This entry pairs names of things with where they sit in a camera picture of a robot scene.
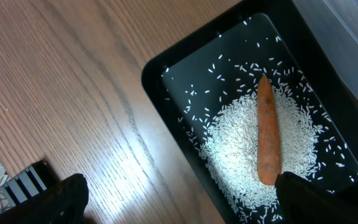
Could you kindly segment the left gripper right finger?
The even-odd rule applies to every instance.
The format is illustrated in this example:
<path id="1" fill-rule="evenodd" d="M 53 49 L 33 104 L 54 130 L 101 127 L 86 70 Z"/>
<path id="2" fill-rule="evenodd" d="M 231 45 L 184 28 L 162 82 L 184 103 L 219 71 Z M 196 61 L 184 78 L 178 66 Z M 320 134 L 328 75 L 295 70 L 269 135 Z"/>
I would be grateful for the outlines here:
<path id="1" fill-rule="evenodd" d="M 358 224 L 358 207 L 292 172 L 277 175 L 275 188 L 285 223 Z"/>

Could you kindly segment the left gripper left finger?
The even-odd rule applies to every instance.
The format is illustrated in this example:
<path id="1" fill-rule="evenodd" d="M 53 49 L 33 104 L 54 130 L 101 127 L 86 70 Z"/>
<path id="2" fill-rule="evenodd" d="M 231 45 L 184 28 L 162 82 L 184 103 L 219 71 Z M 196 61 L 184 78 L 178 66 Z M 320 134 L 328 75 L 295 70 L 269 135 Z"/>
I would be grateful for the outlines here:
<path id="1" fill-rule="evenodd" d="M 0 224 L 82 224 L 89 190 L 74 174 L 46 191 L 0 214 Z"/>

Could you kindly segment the orange carrot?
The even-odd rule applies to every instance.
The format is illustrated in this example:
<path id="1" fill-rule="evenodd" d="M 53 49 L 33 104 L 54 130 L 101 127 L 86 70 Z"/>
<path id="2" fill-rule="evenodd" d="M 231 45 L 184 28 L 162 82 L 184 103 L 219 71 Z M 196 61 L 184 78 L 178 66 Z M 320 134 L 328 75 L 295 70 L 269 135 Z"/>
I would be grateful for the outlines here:
<path id="1" fill-rule="evenodd" d="M 257 174 L 261 183 L 274 185 L 282 171 L 282 154 L 275 99 L 270 80 L 265 74 L 258 83 L 257 118 Z"/>

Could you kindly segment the pile of white rice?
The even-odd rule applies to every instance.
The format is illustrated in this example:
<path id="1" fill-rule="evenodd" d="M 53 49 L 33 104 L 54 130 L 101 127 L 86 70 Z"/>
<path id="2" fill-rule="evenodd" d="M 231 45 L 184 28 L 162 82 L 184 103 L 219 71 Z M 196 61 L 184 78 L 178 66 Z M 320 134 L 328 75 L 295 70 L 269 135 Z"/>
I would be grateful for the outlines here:
<path id="1" fill-rule="evenodd" d="M 358 162 L 272 21 L 254 14 L 161 74 L 165 102 L 196 157 L 241 223 L 283 220 L 274 186 L 257 174 L 257 89 L 276 104 L 283 171 L 335 194 Z"/>

